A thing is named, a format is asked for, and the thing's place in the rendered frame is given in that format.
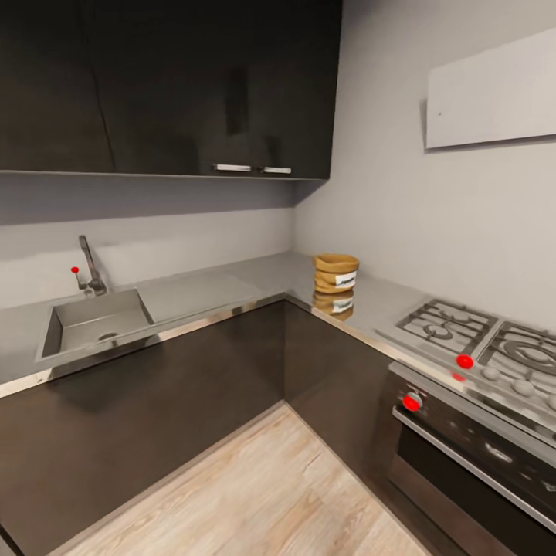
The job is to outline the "popcorn bag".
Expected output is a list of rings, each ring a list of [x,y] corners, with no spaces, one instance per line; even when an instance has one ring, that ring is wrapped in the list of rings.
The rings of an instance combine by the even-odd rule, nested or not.
[[[347,254],[319,254],[313,257],[315,290],[333,294],[350,291],[356,282],[359,259]]]

